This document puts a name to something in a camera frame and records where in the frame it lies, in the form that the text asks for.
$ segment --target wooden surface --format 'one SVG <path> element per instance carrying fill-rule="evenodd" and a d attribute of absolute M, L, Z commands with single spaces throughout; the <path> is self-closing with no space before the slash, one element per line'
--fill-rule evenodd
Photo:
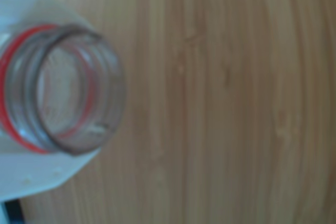
<path fill-rule="evenodd" d="M 61 0 L 113 43 L 127 110 L 30 223 L 336 223 L 336 0 Z"/>

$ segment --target table surface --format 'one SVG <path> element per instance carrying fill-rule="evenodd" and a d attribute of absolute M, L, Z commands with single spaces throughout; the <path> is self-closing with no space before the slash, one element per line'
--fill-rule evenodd
<path fill-rule="evenodd" d="M 335 223 L 336 0 L 60 0 L 127 73 L 120 130 L 30 223 Z"/>

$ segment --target white plastic container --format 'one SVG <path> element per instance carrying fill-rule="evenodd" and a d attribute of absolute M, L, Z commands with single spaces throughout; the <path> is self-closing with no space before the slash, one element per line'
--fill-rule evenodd
<path fill-rule="evenodd" d="M 4 44 L 8 43 L 8 38 L 13 35 L 13 31 L 18 31 L 26 25 L 50 24 L 50 22 L 59 26 L 76 23 L 92 30 L 88 22 L 55 0 L 0 0 L 0 66 Z M 111 64 L 114 66 L 119 63 L 116 63 L 116 58 L 112 57 Z M 117 91 L 122 93 L 119 97 L 122 101 L 117 107 L 117 118 L 113 118 L 115 126 L 118 124 L 124 99 L 124 90 Z M 95 125 L 85 128 L 85 134 L 91 134 L 91 137 L 100 136 L 101 131 L 104 131 L 105 128 Z M 0 201 L 55 188 L 74 175 L 99 152 L 99 149 L 95 147 L 92 152 L 71 156 L 57 151 L 58 146 L 55 148 L 56 151 L 51 148 L 52 151 L 47 150 L 48 154 L 45 155 L 34 153 L 13 141 L 5 130 L 0 131 Z"/>

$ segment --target clear plastic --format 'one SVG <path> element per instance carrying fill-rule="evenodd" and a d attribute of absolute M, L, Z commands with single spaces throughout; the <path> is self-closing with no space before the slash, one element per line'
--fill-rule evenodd
<path fill-rule="evenodd" d="M 7 112 L 9 122 L 2 122 L 12 138 L 33 144 L 26 145 L 32 151 L 77 155 L 111 137 L 125 88 L 120 62 L 101 36 L 78 25 L 26 27 L 4 43 L 0 64 L 11 47 L 10 63 L 0 66 L 0 112 Z"/>

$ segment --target wooden table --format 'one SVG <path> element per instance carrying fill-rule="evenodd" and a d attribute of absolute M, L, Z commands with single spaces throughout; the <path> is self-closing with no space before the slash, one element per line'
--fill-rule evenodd
<path fill-rule="evenodd" d="M 112 42 L 127 110 L 30 223 L 336 222 L 336 0 L 60 0 Z"/>

